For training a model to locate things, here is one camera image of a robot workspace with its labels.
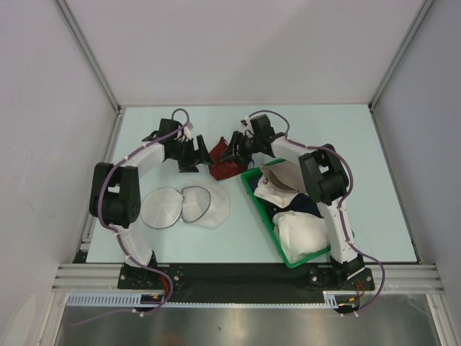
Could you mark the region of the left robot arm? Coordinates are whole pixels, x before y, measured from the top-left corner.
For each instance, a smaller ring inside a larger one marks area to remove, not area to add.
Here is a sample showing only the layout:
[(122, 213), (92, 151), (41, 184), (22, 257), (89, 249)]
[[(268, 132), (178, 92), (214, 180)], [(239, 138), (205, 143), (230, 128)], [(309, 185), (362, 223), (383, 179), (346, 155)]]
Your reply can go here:
[(99, 162), (92, 178), (89, 212), (115, 237), (125, 263), (136, 267), (135, 281), (144, 288), (157, 284), (159, 271), (150, 265), (154, 252), (135, 226), (141, 212), (140, 178), (169, 159), (177, 162), (181, 173), (214, 164), (203, 135), (192, 135), (189, 123), (162, 118), (158, 129), (133, 152), (117, 163)]

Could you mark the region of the dark red bra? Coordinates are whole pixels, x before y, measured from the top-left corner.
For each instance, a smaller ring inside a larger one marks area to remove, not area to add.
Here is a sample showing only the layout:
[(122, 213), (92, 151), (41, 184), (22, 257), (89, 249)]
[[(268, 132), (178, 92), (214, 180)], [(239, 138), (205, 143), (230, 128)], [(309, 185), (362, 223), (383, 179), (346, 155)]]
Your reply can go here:
[(215, 166), (208, 167), (210, 175), (217, 181), (228, 179), (234, 177), (236, 175), (240, 175), (243, 172), (249, 169), (251, 165), (254, 167), (254, 160), (249, 160), (249, 165), (247, 167), (239, 167), (235, 164), (226, 164), (223, 162), (219, 162), (219, 158), (225, 153), (225, 150), (228, 147), (228, 142), (225, 140), (224, 137), (220, 137), (220, 140), (215, 145), (215, 147), (210, 151), (210, 155), (215, 162)]

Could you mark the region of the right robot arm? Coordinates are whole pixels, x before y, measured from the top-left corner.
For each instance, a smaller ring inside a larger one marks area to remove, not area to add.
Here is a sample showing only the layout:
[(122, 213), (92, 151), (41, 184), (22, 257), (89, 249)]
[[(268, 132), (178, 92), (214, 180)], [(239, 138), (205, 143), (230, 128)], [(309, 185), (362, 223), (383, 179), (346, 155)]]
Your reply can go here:
[(330, 144), (309, 146), (289, 137), (290, 123), (272, 110), (258, 110), (245, 117), (244, 131), (234, 131), (220, 161), (248, 164), (253, 154), (284, 159), (300, 168), (307, 195), (317, 203), (326, 222), (331, 242), (332, 280), (340, 289), (349, 289), (365, 270), (370, 258), (355, 245), (346, 212), (352, 192), (352, 171)]

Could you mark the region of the white mesh laundry bag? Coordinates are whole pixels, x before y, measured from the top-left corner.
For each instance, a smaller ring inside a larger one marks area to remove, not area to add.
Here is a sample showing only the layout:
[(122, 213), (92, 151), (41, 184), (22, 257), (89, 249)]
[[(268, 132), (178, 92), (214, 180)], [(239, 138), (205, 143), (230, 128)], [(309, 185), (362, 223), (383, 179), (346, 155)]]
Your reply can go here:
[(140, 217), (152, 229), (167, 229), (179, 221), (215, 229), (230, 212), (231, 198), (224, 188), (190, 182), (180, 190), (162, 187), (149, 193), (141, 204)]

